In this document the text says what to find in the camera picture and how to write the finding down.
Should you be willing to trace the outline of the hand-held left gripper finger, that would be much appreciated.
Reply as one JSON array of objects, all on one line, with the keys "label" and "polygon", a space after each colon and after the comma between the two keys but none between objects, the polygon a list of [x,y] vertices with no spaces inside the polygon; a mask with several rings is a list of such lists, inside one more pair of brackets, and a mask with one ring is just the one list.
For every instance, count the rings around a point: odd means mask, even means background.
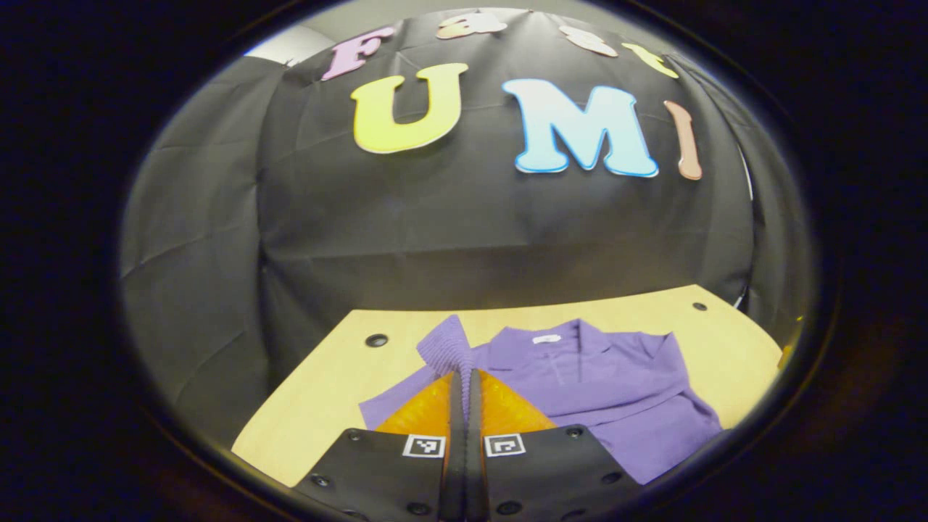
[{"label": "hand-held left gripper finger", "polygon": [[460,374],[439,380],[439,432],[345,429],[295,492],[361,521],[463,521],[466,422]]},{"label": "hand-held left gripper finger", "polygon": [[644,488],[584,424],[555,426],[484,371],[471,374],[465,458],[468,521],[610,521]]}]

